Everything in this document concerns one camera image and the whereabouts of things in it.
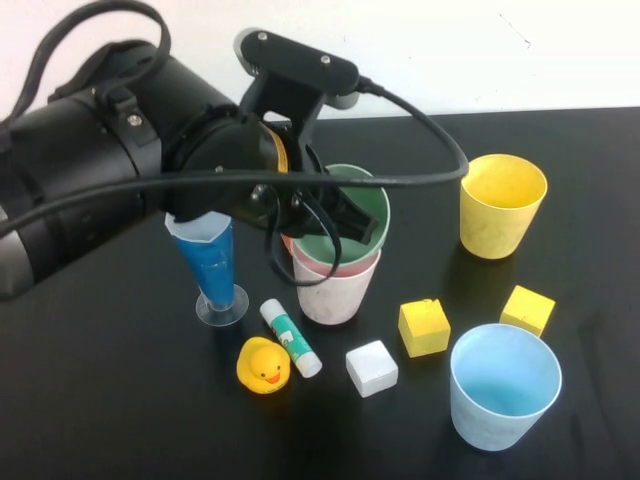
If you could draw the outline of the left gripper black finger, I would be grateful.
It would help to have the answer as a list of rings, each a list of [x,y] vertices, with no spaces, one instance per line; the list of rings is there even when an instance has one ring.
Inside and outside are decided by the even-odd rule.
[[[389,225],[389,199],[383,188],[342,187],[335,222],[343,238],[376,245]]]

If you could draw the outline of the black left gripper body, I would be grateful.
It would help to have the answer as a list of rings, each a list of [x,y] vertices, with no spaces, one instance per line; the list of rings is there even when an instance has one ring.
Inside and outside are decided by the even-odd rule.
[[[329,174],[309,145],[254,115],[227,116],[200,129],[176,151],[173,163],[185,174]],[[350,236],[350,201],[336,186],[275,186],[261,181],[184,187],[167,194],[167,212],[180,223],[214,211],[289,237],[321,233],[322,224],[303,206],[303,200],[322,209],[328,215],[328,224],[341,237]]]

